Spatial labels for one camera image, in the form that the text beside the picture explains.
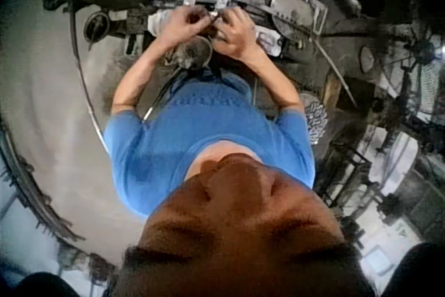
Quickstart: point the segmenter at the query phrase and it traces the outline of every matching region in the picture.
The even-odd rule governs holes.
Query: metal frame
[[[26,170],[16,153],[5,124],[0,121],[0,154],[16,187],[17,197],[25,208],[29,208],[39,224],[48,227],[62,239],[86,240],[69,229],[71,223],[62,219],[49,205],[50,198],[38,187],[32,174]]]

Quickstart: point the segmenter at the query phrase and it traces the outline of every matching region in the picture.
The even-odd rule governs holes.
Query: metal pipe
[[[355,102],[355,99],[352,95],[352,93],[349,90],[349,86],[348,84],[345,82],[345,79],[343,78],[343,76],[341,75],[339,69],[336,67],[336,65],[334,64],[334,61],[329,57],[329,55],[327,54],[326,50],[324,50],[324,48],[320,45],[320,42],[318,40],[314,40],[315,45],[317,46],[317,48],[320,50],[320,52],[322,53],[322,55],[326,58],[327,62],[329,63],[329,65],[331,65],[331,68],[334,70],[335,74],[337,75],[337,77],[339,78],[341,85],[343,85],[346,93],[348,93],[348,96],[351,100],[351,102],[354,104],[354,106],[357,108],[357,102]]]

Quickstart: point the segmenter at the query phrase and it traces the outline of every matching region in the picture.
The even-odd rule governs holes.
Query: hand
[[[188,42],[210,23],[211,18],[204,7],[182,6],[171,12],[157,40],[167,51]]]
[[[244,63],[258,51],[262,51],[257,44],[255,23],[249,14],[239,7],[228,8],[222,13],[227,23],[220,20],[213,25],[225,36],[225,40],[213,39],[212,45],[215,51]]]

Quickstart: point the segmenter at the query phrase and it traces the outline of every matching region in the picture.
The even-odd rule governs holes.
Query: blue t-shirt
[[[271,122],[244,95],[221,83],[187,83],[149,122],[122,111],[108,121],[104,137],[119,198],[142,216],[182,184],[206,146],[221,140],[248,147],[264,164],[310,188],[314,183],[305,115],[285,110]]]

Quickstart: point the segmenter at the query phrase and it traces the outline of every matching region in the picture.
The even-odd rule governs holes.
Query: metal rod
[[[349,90],[348,84],[345,82],[345,79],[341,75],[339,69],[335,66],[334,61],[329,57],[326,50],[324,50],[324,48],[320,45],[320,42],[318,40],[314,40],[314,43],[317,46],[317,48],[321,51],[322,55],[326,58],[327,62],[331,65],[331,68],[334,70],[335,74],[339,78],[341,85],[343,85],[346,93],[348,93],[348,96],[349,96],[351,102],[354,104],[355,108],[358,108],[357,102],[355,102],[355,99]]]
[[[1,208],[0,211],[0,222],[5,218],[6,213],[11,208],[11,205],[13,205],[14,201],[17,199],[17,191],[14,191],[14,193],[9,197],[7,203]]]
[[[93,281],[91,281],[91,285],[90,285],[90,297],[92,297],[92,292],[94,291],[95,288],[95,283]]]
[[[408,56],[408,57],[405,57],[405,58],[400,58],[397,61],[392,61],[392,62],[386,63],[383,66],[388,66],[388,65],[391,65],[391,64],[394,64],[394,63],[403,62],[403,61],[406,61],[407,59],[410,59],[410,58],[413,58],[413,57],[414,56]]]

